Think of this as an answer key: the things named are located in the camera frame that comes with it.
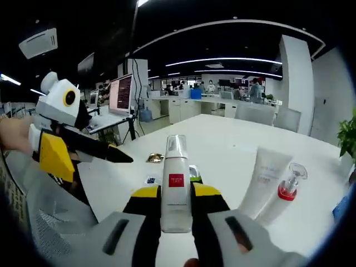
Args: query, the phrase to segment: white bottle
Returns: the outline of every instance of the white bottle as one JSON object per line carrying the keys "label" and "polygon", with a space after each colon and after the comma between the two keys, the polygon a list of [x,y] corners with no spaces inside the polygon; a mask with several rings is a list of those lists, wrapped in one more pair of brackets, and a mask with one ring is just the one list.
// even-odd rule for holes
{"label": "white bottle", "polygon": [[297,163],[289,165],[291,175],[287,181],[282,181],[276,194],[267,202],[256,221],[263,226],[272,223],[295,199],[299,179],[307,179],[308,174],[304,166]]}
{"label": "white bottle", "polygon": [[161,230],[165,233],[188,233],[191,226],[190,177],[185,136],[169,136],[163,169]]}

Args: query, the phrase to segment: potted plant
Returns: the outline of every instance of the potted plant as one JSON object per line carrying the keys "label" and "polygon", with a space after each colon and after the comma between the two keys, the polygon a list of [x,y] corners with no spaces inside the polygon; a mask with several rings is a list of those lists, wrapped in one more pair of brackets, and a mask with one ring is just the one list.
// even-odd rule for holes
{"label": "potted plant", "polygon": [[269,95],[266,95],[266,99],[268,99],[268,100],[273,100],[274,97],[273,97],[273,95],[270,93]]}
{"label": "potted plant", "polygon": [[341,148],[341,170],[348,175],[356,157],[356,109],[352,110],[353,117],[350,121],[340,122],[338,133],[339,146]]}

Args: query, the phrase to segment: white tube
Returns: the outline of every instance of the white tube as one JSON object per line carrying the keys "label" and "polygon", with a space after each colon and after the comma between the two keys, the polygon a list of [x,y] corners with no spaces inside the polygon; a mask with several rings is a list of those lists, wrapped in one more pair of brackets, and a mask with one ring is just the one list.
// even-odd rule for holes
{"label": "white tube", "polygon": [[279,185],[292,156],[259,147],[252,179],[239,210],[256,219]]}

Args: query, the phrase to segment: black ceiling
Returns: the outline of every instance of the black ceiling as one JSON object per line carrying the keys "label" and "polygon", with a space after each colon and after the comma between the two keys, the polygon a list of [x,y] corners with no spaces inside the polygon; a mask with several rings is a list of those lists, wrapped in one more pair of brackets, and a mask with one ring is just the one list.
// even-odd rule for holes
{"label": "black ceiling", "polygon": [[[101,55],[101,68],[105,76],[115,78],[115,64],[122,57],[122,51],[128,52],[130,44],[130,23],[127,18],[133,13],[124,12],[131,7],[132,1],[102,0],[89,4],[87,1],[61,2],[50,8],[44,4],[28,4],[24,14],[17,13],[10,18],[2,16],[0,42],[0,73],[4,73],[22,83],[16,86],[0,82],[2,101],[34,101],[37,95],[30,88],[39,88],[42,77],[51,69],[60,77],[66,77],[73,83],[81,82],[77,74],[77,65],[87,55],[97,51]],[[165,34],[201,23],[221,21],[237,17],[238,19],[258,19],[279,22],[307,32],[322,39],[326,52],[335,45],[332,23],[325,19],[320,7],[310,1],[233,1],[233,0],[150,0],[138,9],[135,35],[132,49]],[[27,60],[18,48],[20,41],[39,32],[41,29],[57,28],[58,49],[43,56]],[[320,46],[320,42],[295,31],[261,23],[230,23],[200,27],[164,38],[139,50],[135,57],[146,58],[150,76],[164,77],[168,73],[181,72],[192,74],[194,70],[205,70],[206,64],[217,62],[190,63],[165,67],[166,64],[199,58],[215,57],[252,57],[275,60],[279,53],[282,34],[304,39],[308,42],[311,54]],[[270,63],[246,61],[221,61],[225,69],[253,70],[271,73]],[[98,71],[87,80],[100,79]]]}

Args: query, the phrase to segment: white robot head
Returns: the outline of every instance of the white robot head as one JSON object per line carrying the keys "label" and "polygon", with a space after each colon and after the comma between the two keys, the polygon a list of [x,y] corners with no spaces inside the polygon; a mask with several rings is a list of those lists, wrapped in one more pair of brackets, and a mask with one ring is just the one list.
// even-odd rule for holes
{"label": "white robot head", "polygon": [[57,73],[50,72],[41,82],[41,91],[48,95],[39,98],[36,112],[58,123],[75,126],[80,90],[67,79],[59,81]]}

